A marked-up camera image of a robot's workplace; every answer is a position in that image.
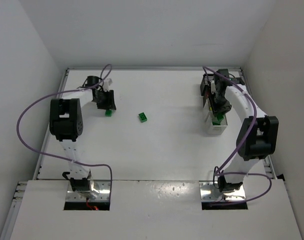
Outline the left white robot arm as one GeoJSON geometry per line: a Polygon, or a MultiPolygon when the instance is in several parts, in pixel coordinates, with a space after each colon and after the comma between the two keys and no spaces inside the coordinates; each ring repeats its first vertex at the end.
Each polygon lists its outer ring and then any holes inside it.
{"type": "Polygon", "coordinates": [[[105,83],[102,77],[90,75],[79,91],[50,102],[50,132],[61,144],[69,161],[69,170],[62,176],[70,182],[72,191],[86,199],[94,199],[99,188],[92,180],[89,166],[82,165],[77,139],[84,130],[82,107],[94,103],[110,117],[116,111],[114,91],[109,89],[111,80],[105,83]]]}

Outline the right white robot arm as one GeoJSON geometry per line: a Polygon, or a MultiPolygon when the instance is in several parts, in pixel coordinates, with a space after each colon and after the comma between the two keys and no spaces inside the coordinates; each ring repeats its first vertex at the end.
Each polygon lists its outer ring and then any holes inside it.
{"type": "Polygon", "coordinates": [[[228,70],[213,75],[208,94],[213,116],[219,120],[234,109],[241,121],[235,150],[214,171],[218,190],[228,193],[238,190],[251,169],[275,152],[279,121],[261,110],[246,87],[230,79],[228,70]]]}

